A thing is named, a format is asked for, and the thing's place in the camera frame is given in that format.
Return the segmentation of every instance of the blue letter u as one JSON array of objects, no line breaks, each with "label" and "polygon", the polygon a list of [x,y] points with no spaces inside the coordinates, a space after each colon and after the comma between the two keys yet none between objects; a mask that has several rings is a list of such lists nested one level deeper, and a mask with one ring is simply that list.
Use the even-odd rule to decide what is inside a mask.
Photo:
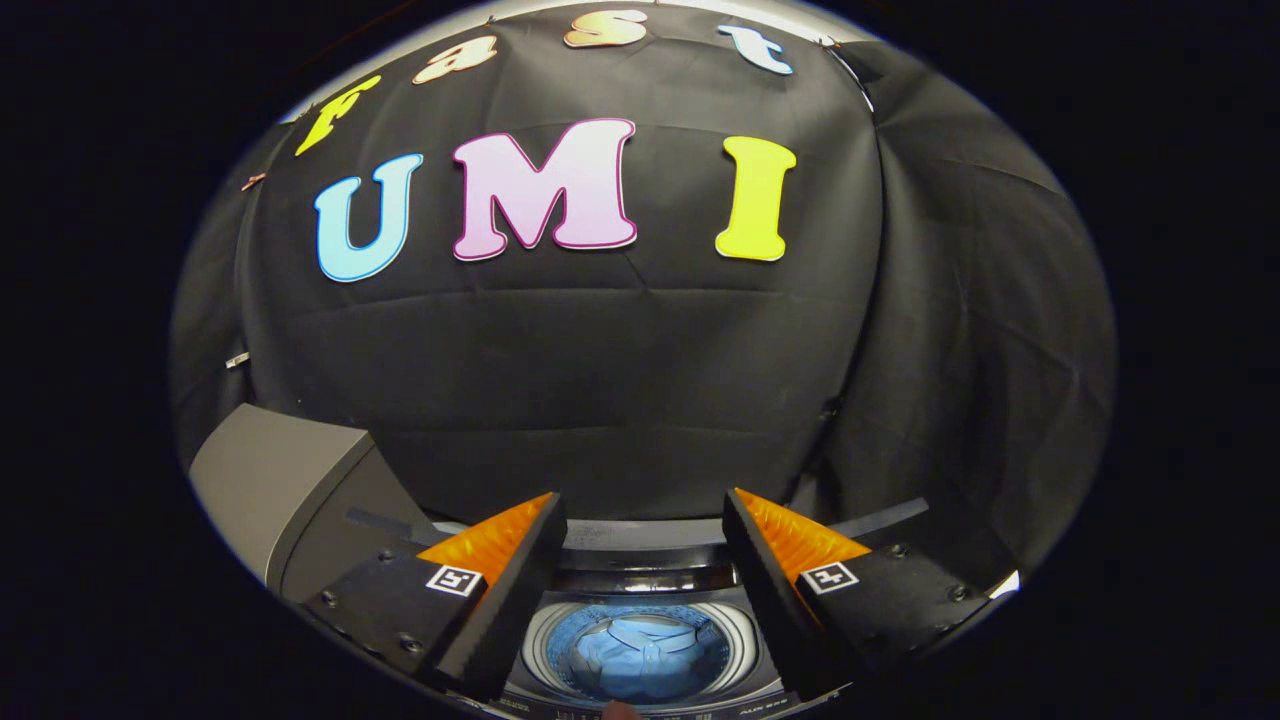
[{"label": "blue letter u", "polygon": [[383,210],[378,237],[364,247],[351,245],[351,196],[360,187],[360,178],[347,178],[330,184],[316,196],[320,213],[316,251],[324,274],[340,283],[362,281],[380,273],[404,247],[408,231],[408,176],[422,164],[413,152],[388,160],[374,170],[374,179],[383,184]]}]

